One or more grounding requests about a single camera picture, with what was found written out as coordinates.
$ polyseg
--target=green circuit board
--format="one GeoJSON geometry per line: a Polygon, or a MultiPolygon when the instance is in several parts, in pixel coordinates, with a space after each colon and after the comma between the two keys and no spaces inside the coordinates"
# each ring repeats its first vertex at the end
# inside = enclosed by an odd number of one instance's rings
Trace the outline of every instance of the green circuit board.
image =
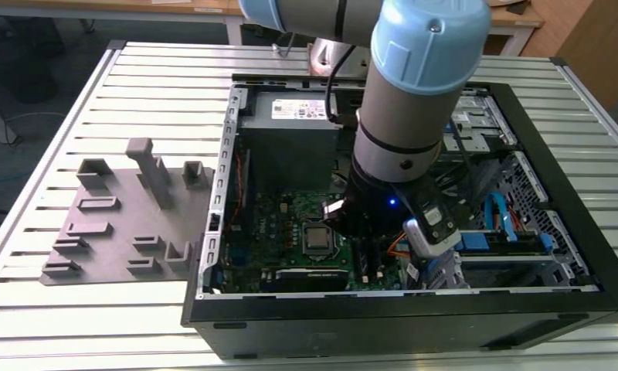
{"type": "Polygon", "coordinates": [[[339,193],[257,193],[253,200],[251,235],[245,241],[227,241],[229,269],[225,270],[229,292],[261,292],[268,274],[289,268],[339,269],[351,272],[349,291],[399,289],[399,268],[389,264],[383,278],[363,283],[353,272],[353,255],[348,239],[332,234],[333,253],[317,260],[303,253],[303,228],[319,223],[321,203],[337,200],[339,193]]]}

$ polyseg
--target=black computer case frame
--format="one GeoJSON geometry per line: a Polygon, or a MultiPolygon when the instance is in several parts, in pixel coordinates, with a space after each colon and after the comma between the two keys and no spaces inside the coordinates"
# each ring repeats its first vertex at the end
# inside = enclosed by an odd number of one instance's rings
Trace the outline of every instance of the black computer case frame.
{"type": "MultiPolygon", "coordinates": [[[[285,80],[248,77],[256,79],[285,80]]],[[[521,102],[506,84],[469,83],[468,87],[492,93],[600,291],[196,300],[197,275],[192,275],[181,323],[197,329],[221,358],[525,349],[577,328],[618,321],[618,258],[521,102]]],[[[191,271],[197,271],[197,252],[191,271]]]]}

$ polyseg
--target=power supply label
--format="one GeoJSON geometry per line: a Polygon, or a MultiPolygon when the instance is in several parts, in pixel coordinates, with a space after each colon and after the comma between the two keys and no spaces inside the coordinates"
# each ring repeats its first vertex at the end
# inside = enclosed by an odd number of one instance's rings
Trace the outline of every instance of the power supply label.
{"type": "Polygon", "coordinates": [[[273,120],[325,120],[323,100],[277,99],[272,102],[273,120]]]}

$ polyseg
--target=screw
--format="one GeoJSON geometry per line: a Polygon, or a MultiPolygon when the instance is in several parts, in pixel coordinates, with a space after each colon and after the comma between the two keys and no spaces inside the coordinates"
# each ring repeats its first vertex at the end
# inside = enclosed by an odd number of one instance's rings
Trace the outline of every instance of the screw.
{"type": "Polygon", "coordinates": [[[415,164],[412,163],[411,160],[405,160],[405,161],[401,162],[401,169],[408,170],[409,168],[412,168],[413,165],[415,164]]]}

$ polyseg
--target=slotted aluminum surface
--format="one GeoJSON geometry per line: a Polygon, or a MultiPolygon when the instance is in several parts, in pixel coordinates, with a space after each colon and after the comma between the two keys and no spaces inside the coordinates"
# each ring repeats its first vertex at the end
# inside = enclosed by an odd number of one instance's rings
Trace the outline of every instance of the slotted aluminum surface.
{"type": "MultiPolygon", "coordinates": [[[[35,173],[0,231],[0,369],[618,370],[618,324],[581,329],[522,352],[224,362],[180,326],[184,282],[39,283],[83,158],[133,168],[121,154],[127,139],[147,136],[168,167],[187,160],[215,166],[232,73],[305,75],[307,50],[281,59],[265,47],[129,43],[104,56],[47,154],[48,167],[35,173]]],[[[548,60],[485,58],[473,80],[513,86],[618,254],[616,125],[548,60]]]]}

